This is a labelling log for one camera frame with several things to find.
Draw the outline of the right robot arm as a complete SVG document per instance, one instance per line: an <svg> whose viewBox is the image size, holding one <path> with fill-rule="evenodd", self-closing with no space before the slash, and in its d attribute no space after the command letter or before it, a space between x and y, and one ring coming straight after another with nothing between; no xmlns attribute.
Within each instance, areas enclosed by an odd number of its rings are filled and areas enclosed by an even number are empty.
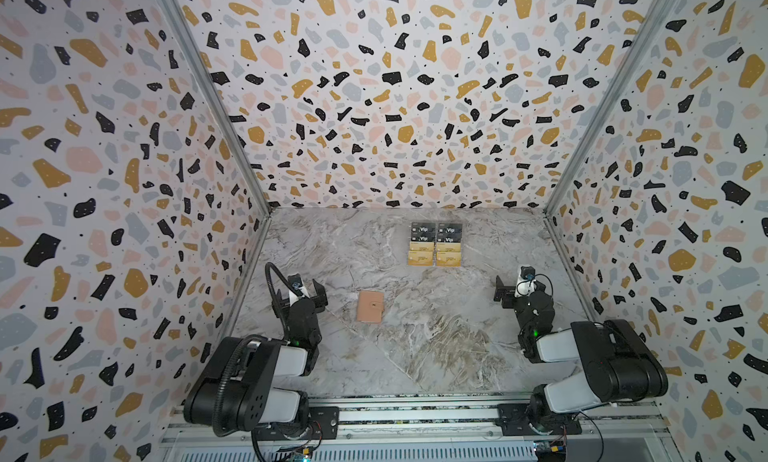
<svg viewBox="0 0 768 462"><path fill-rule="evenodd" d="M523 266L518 280L497 278L493 300L514 312L523 356L533 364L577 362L571 376L535 387L528 405L501 405L499 426L506 433L578 434L582 412L617 402L639 402L668 391L666 372L630 323L576 321L555 331L553 285Z"/></svg>

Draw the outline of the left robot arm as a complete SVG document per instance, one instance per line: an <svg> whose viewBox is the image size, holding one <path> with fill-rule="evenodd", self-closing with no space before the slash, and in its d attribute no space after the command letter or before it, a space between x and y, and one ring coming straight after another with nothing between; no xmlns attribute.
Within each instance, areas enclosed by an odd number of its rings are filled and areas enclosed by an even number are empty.
<svg viewBox="0 0 768 462"><path fill-rule="evenodd" d="M311 295L301 287L301 297L273 303L285 323L283 338L253 334L222 340L184 401L186 422L208 426L218 437L267 428L299 437L310 429L306 393L277 388L275 381L305 377L316 365L322 341L318 314L328 300L322 284L314 282L313 289Z"/></svg>

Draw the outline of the tan leather card holder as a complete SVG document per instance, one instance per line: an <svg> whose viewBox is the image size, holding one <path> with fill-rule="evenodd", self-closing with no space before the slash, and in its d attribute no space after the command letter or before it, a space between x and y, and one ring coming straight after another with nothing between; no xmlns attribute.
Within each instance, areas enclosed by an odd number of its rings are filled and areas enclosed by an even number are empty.
<svg viewBox="0 0 768 462"><path fill-rule="evenodd" d="M359 293L356 320L368 324L380 324L384 314L384 294L377 291Z"/></svg>

